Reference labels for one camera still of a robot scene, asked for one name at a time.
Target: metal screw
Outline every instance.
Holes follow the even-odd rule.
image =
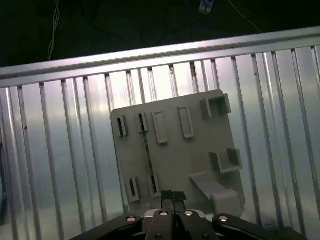
[[[167,212],[167,211],[161,211],[161,212],[160,212],[160,215],[161,215],[161,216],[168,216],[168,212]]]
[[[162,235],[159,233],[157,235],[155,235],[154,237],[155,237],[155,239],[162,239]]]
[[[188,217],[192,216],[194,213],[192,211],[185,211],[184,215],[187,215]]]
[[[134,216],[130,216],[126,219],[129,223],[132,223],[136,220],[136,218]]]
[[[220,216],[220,217],[219,217],[219,220],[220,220],[221,222],[226,222],[226,221],[228,221],[228,218],[227,218],[226,216]]]

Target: rectangular slot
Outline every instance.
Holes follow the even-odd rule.
[[[204,98],[199,102],[204,120],[212,117],[212,112],[214,112],[213,109],[216,107],[218,107],[221,116],[231,113],[228,94],[223,94],[222,96],[214,98]]]
[[[148,177],[148,181],[149,181],[151,196],[153,198],[160,197],[161,191],[160,191],[160,188],[159,188],[157,175],[154,174],[153,176]]]
[[[148,132],[148,125],[146,121],[146,114],[145,112],[138,114],[138,132],[141,133],[141,127],[143,128],[144,132]]]
[[[118,129],[119,129],[119,137],[127,136],[128,130],[127,130],[125,116],[118,117],[117,122],[118,122]]]
[[[168,136],[166,132],[164,113],[162,111],[153,112],[153,122],[155,128],[156,139],[158,144],[165,144],[168,142]]]
[[[217,101],[219,112],[221,115],[226,115],[231,113],[228,94],[225,94],[223,97],[218,98],[216,101]]]
[[[193,138],[195,136],[194,126],[191,121],[190,110],[188,106],[178,107],[183,136],[185,139]]]
[[[132,177],[129,180],[128,183],[128,189],[129,190],[129,200],[131,202],[136,202],[139,201],[139,193],[138,193],[138,187],[137,187],[137,178],[136,177]]]

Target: cable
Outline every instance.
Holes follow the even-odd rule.
[[[198,25],[198,27],[200,27],[201,29],[203,29],[203,30],[205,30],[205,31],[207,31],[207,32],[211,32],[211,33],[214,33],[214,34],[222,35],[223,37],[233,37],[233,35],[230,34],[230,33],[221,32],[221,31],[216,31],[216,30],[207,28],[206,26],[202,25],[202,24],[195,18],[195,16],[192,14],[188,0],[185,0],[185,5],[186,5],[186,8],[187,8],[187,10],[188,10],[188,12],[189,12],[189,15],[191,16],[192,20]]]
[[[108,35],[110,37],[113,37],[113,38],[116,38],[116,39],[119,39],[121,40],[122,42],[124,42],[126,45],[128,45],[129,47],[131,47],[132,45],[126,40],[124,39],[122,36],[119,36],[113,32],[110,32],[110,31],[106,31],[106,30],[103,30],[103,29],[100,29],[99,27],[97,27],[93,22],[91,22],[87,15],[86,15],[86,12],[85,12],[85,9],[84,9],[84,5],[83,5],[83,0],[80,1],[80,7],[81,7],[81,13],[82,13],[82,16],[84,17],[85,21],[93,28],[95,29],[96,31],[102,33],[102,34],[105,34],[105,35]]]
[[[236,7],[235,5],[233,5],[233,3],[230,0],[227,0],[229,2],[229,4],[234,8],[234,10],[237,11],[238,14],[240,14],[241,17],[243,17],[244,19],[246,19],[255,29],[257,29],[259,31],[259,33],[262,33],[262,31],[252,22],[250,21],[245,15],[243,15]]]
[[[53,14],[52,39],[48,48],[48,61],[50,61],[52,53],[54,52],[56,31],[57,31],[57,27],[60,19],[59,0],[53,0],[53,1],[55,3],[55,10]]]
[[[206,0],[204,0],[203,3],[204,3],[204,11],[202,12],[202,15],[205,14],[206,11],[207,11],[207,2],[206,2]]]

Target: blue cable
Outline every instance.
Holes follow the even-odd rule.
[[[231,33],[228,33],[228,32],[222,32],[222,31],[217,31],[217,30],[213,30],[213,29],[207,28],[206,26],[204,26],[203,24],[201,24],[201,23],[195,18],[195,16],[192,14],[188,0],[185,0],[185,5],[186,5],[186,8],[188,9],[188,12],[189,12],[192,20],[198,25],[198,27],[202,28],[203,30],[205,30],[205,31],[207,31],[207,32],[220,35],[220,37],[222,37],[222,38],[225,38],[225,37],[234,37],[234,36],[235,36],[234,34],[231,34]]]

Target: metal sheet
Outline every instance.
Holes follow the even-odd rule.
[[[11,94],[11,102],[12,102],[12,115],[14,118],[14,126],[15,126],[15,137],[16,137],[16,146],[19,158],[19,167],[20,167],[20,177],[22,183],[22,193],[26,214],[26,226],[28,231],[28,236],[30,239],[34,239],[36,237],[36,223],[34,216],[34,207],[32,200],[32,192],[31,192],[31,182],[30,182],[30,173],[27,162],[26,148],[25,148],[25,138],[24,138],[24,127],[23,120],[21,116],[21,103],[19,101],[19,91],[22,89],[18,89],[17,87],[12,87],[10,89]]]
[[[174,64],[174,76],[178,96],[185,96],[197,92],[193,83],[190,63]]]
[[[285,181],[284,176],[284,158],[286,157],[286,161],[288,161],[288,155],[285,155],[283,158],[281,157],[281,147],[283,144],[279,140],[279,130],[276,129],[276,110],[275,110],[275,101],[273,96],[275,95],[272,91],[276,91],[277,88],[272,88],[271,78],[275,80],[275,73],[269,69],[268,62],[266,60],[267,54],[257,54],[255,56],[256,61],[256,74],[258,74],[258,89],[260,89],[262,114],[265,117],[265,124],[267,128],[266,136],[268,138],[268,144],[270,148],[271,160],[272,164],[270,164],[270,170],[274,171],[274,179],[272,180],[273,184],[276,185],[276,191],[279,199],[279,206],[277,206],[277,210],[281,213],[282,223],[279,222],[279,225],[291,226],[293,228],[299,229],[297,208],[295,206],[295,195],[293,191],[292,183],[289,181]],[[288,202],[291,201],[293,203],[293,208],[288,209]],[[292,215],[294,215],[295,225],[292,222]]]
[[[313,177],[313,184],[315,186],[315,193],[317,199],[317,208],[320,207],[320,192],[319,183],[320,180],[320,95],[319,95],[319,82],[317,80],[317,74],[315,71],[314,61],[312,58],[312,50],[310,47],[297,48],[295,50],[297,68],[301,88],[301,94],[304,101],[304,123],[305,132],[307,137],[308,152],[310,158],[310,166]]]
[[[62,90],[64,91],[68,138],[74,167],[74,182],[78,192],[79,220],[83,232],[95,226],[95,219],[75,80],[67,79]]]
[[[98,189],[98,178],[96,172],[96,166],[94,161],[94,151],[93,151],[93,142],[92,142],[92,135],[90,131],[90,122],[89,122],[89,112],[87,108],[87,98],[85,93],[85,85],[84,80],[82,77],[79,77],[74,80],[75,86],[75,102],[78,102],[78,111],[79,111],[79,122],[77,123],[80,127],[81,131],[81,138],[82,138],[82,146],[81,149],[84,150],[84,157],[85,163],[87,168],[87,174],[89,179],[89,189],[90,189],[90,199],[88,201],[92,201],[92,209],[93,209],[93,216],[92,216],[92,224],[93,227],[99,226],[102,224],[102,208],[100,202],[100,194]]]
[[[106,77],[110,110],[128,107],[131,105],[131,96],[125,71],[110,73]]]
[[[208,89],[207,76],[203,68],[203,61],[194,62],[195,75],[198,84],[198,92],[202,93]]]
[[[5,155],[10,159],[8,162],[9,174],[7,181],[9,187],[8,196],[11,198],[11,211],[14,213],[14,227],[16,228],[16,238],[25,238],[28,234],[25,225],[26,211],[23,200],[23,188],[21,183],[21,172],[19,165],[19,155],[16,142],[16,130],[14,116],[12,112],[12,98],[9,88],[3,88],[0,91],[1,102],[3,104],[3,140],[5,145]]]
[[[150,103],[157,99],[156,90],[154,86],[154,79],[152,71],[147,68],[142,68],[141,72],[141,98],[142,103]]]
[[[33,178],[32,189],[40,237],[56,240],[60,235],[39,84],[23,86],[22,94],[24,102],[22,114],[25,114],[26,119],[24,131],[30,156],[28,161],[32,167],[30,172]]]
[[[150,72],[150,81],[154,82],[156,100],[170,99],[177,97],[177,85],[172,78],[169,66],[157,66]]]
[[[44,122],[50,166],[54,170],[56,202],[61,211],[64,238],[71,239],[82,231],[61,81],[45,82],[43,88],[47,118]]]
[[[278,226],[273,186],[273,168],[270,168],[271,149],[267,136],[264,111],[261,106],[261,94],[259,92],[259,79],[253,66],[251,55],[237,56],[236,67],[238,74],[238,86],[241,90],[243,111],[246,121],[248,136],[248,148],[252,159],[255,176],[255,186],[259,201],[262,226]]]
[[[102,219],[111,220],[124,212],[116,161],[110,110],[104,75],[89,76],[88,97],[92,115],[91,134],[102,208]]]
[[[142,77],[140,70],[131,70],[128,77],[128,90],[131,96],[131,105],[142,104]]]
[[[310,162],[302,161],[303,159],[309,159],[309,153],[302,111],[300,107],[297,107],[300,106],[301,102],[291,50],[278,51],[276,59],[290,137],[290,150],[292,151],[297,177],[302,220],[307,237],[315,239],[316,236],[319,236],[317,228],[320,225],[320,220],[319,215],[314,214],[317,209],[317,202]]]
[[[9,188],[17,196],[9,198],[9,221],[0,226],[0,238],[14,239],[22,232],[30,240],[63,238],[74,224],[65,224],[61,212],[70,199],[74,206],[67,211],[78,209],[72,220],[78,229],[81,223],[82,231],[121,214],[126,201],[110,110],[221,88],[229,95],[232,134],[243,161],[243,218],[261,225],[278,221],[317,240],[320,28],[311,29],[0,69],[0,87],[11,86],[0,92],[0,126],[9,137],[4,161],[14,178]],[[27,85],[53,81],[56,86],[60,79],[67,79],[65,88],[55,89],[59,93],[52,98],[41,90],[41,99],[39,85]],[[43,106],[53,104],[59,115],[52,107],[45,126]],[[54,139],[65,143],[68,162],[70,181],[62,188],[52,181],[57,157],[51,152],[59,150],[48,152],[51,123],[65,130],[54,132]],[[59,191],[66,187],[73,188],[72,197],[61,201]]]
[[[231,114],[229,120],[233,136],[234,145],[240,149],[243,169],[240,171],[243,191],[245,195],[245,212],[243,218],[252,223],[261,223],[260,212],[257,204],[256,186],[252,182],[253,170],[251,167],[252,157],[248,146],[248,133],[243,113],[243,103],[241,93],[237,85],[237,79],[234,71],[234,64],[231,58],[216,59],[217,75],[221,90],[228,93]]]

